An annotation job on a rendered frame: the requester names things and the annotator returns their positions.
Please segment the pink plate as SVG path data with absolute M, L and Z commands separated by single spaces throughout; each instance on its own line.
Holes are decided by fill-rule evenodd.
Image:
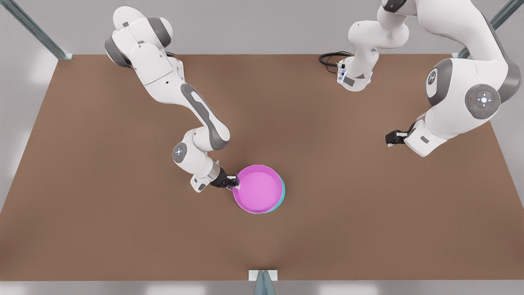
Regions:
M 238 187 L 232 189 L 236 203 L 249 213 L 267 213 L 278 203 L 282 194 L 278 175 L 268 166 L 244 168 L 237 175 Z

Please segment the blue plate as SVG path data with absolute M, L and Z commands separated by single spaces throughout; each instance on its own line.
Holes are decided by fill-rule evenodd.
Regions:
M 280 199 L 279 199 L 278 203 L 271 210 L 269 210 L 267 213 L 270 213 L 270 212 L 276 210 L 282 204 L 283 200 L 285 199 L 286 185 L 285 185 L 285 183 L 283 181 L 283 178 L 280 175 L 278 175 L 278 176 L 280 177 L 281 186 L 282 186 L 281 196 L 280 196 Z

